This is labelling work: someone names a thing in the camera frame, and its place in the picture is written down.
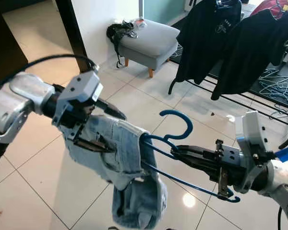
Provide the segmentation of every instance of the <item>black t-shirt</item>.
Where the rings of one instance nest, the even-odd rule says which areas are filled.
[[[211,99],[246,92],[270,62],[280,64],[287,42],[288,12],[277,20],[268,9],[243,19],[228,35]]]
[[[233,0],[228,8],[220,8],[216,0],[203,0],[189,12],[177,36],[183,47],[176,81],[194,79],[199,84],[220,59],[228,32],[241,18],[241,2]]]

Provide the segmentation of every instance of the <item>gray ottoman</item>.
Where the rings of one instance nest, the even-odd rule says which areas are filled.
[[[145,19],[147,27],[136,31],[138,38],[124,36],[119,45],[120,55],[148,67],[149,76],[177,50],[179,30]]]

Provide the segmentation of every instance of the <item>blue plastic hanger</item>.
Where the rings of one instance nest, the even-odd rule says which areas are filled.
[[[186,123],[187,123],[187,130],[182,134],[182,135],[178,135],[178,136],[175,136],[175,135],[170,135],[170,134],[166,134],[163,138],[162,137],[159,137],[159,136],[156,136],[156,135],[148,135],[148,134],[144,134],[140,137],[140,141],[151,147],[152,149],[166,155],[167,157],[170,157],[172,159],[175,159],[177,160],[176,157],[174,157],[173,155],[171,154],[168,154],[160,149],[158,149],[157,147],[153,146],[152,144],[150,143],[147,143],[145,140],[146,139],[156,139],[156,140],[161,140],[163,141],[164,143],[167,143],[168,145],[170,145],[173,149],[175,150],[178,150],[177,146],[174,145],[172,142],[170,142],[168,139],[171,138],[171,139],[175,139],[175,140],[181,140],[181,139],[185,139],[187,138],[187,136],[192,132],[193,130],[193,124],[192,124],[192,121],[183,113],[177,111],[177,110],[172,110],[172,109],[167,109],[167,110],[163,110],[161,111],[160,113],[160,116],[165,116],[165,115],[168,115],[168,114],[173,114],[173,115],[176,115],[176,116],[179,116],[181,117]]]
[[[179,112],[179,111],[176,111],[176,110],[163,110],[163,111],[160,112],[160,115],[161,115],[161,116],[165,116],[165,115],[169,115],[169,114],[179,116],[179,117],[181,117],[181,118],[187,123],[187,130],[186,130],[182,135],[175,136],[175,135],[166,134],[164,137],[159,137],[159,136],[156,136],[156,135],[143,134],[143,135],[140,137],[140,142],[141,142],[142,144],[147,145],[147,146],[149,146],[150,148],[152,148],[152,149],[154,149],[154,150],[156,150],[156,151],[164,154],[164,155],[167,156],[167,157],[170,157],[170,158],[172,158],[172,159],[174,159],[174,160],[178,160],[178,159],[177,159],[176,157],[174,157],[172,154],[168,154],[168,153],[160,150],[159,148],[157,148],[157,147],[153,146],[152,144],[150,144],[150,143],[148,143],[148,142],[145,141],[145,140],[147,140],[147,139],[161,140],[161,141],[163,141],[164,143],[167,143],[168,145],[170,145],[173,149],[178,150],[178,147],[177,147],[176,145],[174,145],[172,142],[170,142],[168,139],[170,138],[170,139],[181,140],[181,139],[187,138],[188,135],[189,135],[189,134],[192,132],[192,130],[193,130],[193,124],[192,124],[192,121],[191,121],[185,114],[183,114],[183,113],[181,113],[181,112]],[[146,163],[146,162],[144,162],[144,161],[142,161],[142,163],[143,163],[145,166],[147,166],[148,168],[150,168],[151,170],[154,170],[154,171],[156,171],[156,172],[158,172],[158,173],[160,173],[160,174],[162,174],[162,175],[164,175],[164,176],[166,176],[166,177],[168,177],[168,178],[170,178],[170,179],[172,179],[172,180],[174,180],[174,181],[177,181],[177,182],[179,182],[179,183],[185,184],[186,186],[189,186],[189,187],[191,187],[191,188],[197,189],[197,190],[202,191],[202,192],[204,192],[204,193],[208,193],[208,194],[210,194],[210,195],[212,195],[212,196],[216,196],[216,197],[218,197],[218,198],[221,198],[222,200],[226,200],[226,201],[229,201],[229,202],[231,202],[231,203],[237,203],[237,202],[240,201],[240,198],[237,197],[237,196],[235,196],[235,199],[233,199],[233,200],[228,199],[228,198],[224,198],[224,197],[220,197],[220,196],[219,196],[218,194],[216,194],[216,193],[210,192],[210,191],[208,191],[208,190],[206,190],[206,189],[204,189],[204,188],[195,186],[195,185],[190,184],[190,183],[188,183],[188,182],[186,182],[186,181],[183,181],[183,180],[181,180],[181,179],[179,179],[179,178],[177,178],[177,177],[174,177],[174,176],[172,176],[172,175],[169,175],[169,174],[167,174],[167,173],[165,173],[165,172],[157,169],[156,167],[154,167],[154,166],[152,166],[152,165],[150,165],[150,164],[148,164],[148,163]],[[230,189],[228,189],[228,195],[229,195],[228,197],[231,197],[231,196],[234,195],[234,193],[233,193]]]

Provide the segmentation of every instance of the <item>light blue denim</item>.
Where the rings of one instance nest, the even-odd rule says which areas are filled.
[[[103,142],[114,150],[101,153],[74,145],[66,138],[68,130],[60,130],[71,158],[113,182],[114,221],[127,228],[153,229],[166,209],[168,195],[158,173],[141,166],[143,160],[156,167],[154,151],[139,141],[148,132],[122,120],[91,115],[80,138]]]

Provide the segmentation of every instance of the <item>printed logo on shirt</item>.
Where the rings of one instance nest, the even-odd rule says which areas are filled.
[[[231,23],[227,19],[225,19],[223,22],[220,23],[220,25],[216,26],[215,32],[217,34],[219,34],[221,32],[226,34],[229,27],[231,27]]]

